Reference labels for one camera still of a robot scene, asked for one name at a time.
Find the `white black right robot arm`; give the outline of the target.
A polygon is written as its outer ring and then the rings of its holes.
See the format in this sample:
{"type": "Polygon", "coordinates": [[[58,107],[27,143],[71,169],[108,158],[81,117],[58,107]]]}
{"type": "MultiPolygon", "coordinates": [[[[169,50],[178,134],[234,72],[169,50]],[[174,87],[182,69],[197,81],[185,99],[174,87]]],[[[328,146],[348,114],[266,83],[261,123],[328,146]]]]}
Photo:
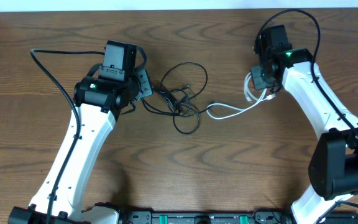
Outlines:
{"type": "Polygon", "coordinates": [[[261,29],[251,69],[254,88],[286,90],[311,123],[318,143],[308,166],[310,185],[281,223],[323,223],[358,195],[358,117],[330,89],[308,49],[294,49],[283,25],[261,29]]]}

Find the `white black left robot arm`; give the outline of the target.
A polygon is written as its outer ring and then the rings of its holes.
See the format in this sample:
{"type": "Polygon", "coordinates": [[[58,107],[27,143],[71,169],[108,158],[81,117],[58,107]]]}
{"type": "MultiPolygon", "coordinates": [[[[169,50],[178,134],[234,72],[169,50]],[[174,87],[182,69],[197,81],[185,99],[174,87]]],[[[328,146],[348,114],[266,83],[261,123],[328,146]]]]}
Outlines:
{"type": "Polygon", "coordinates": [[[83,211],[83,198],[103,143],[128,105],[152,95],[145,62],[136,65],[136,55],[146,58],[142,47],[110,40],[103,63],[94,65],[75,85],[70,97],[52,74],[52,79],[71,107],[67,133],[53,165],[28,208],[14,207],[9,223],[125,223],[123,213],[101,203],[83,211]]]}

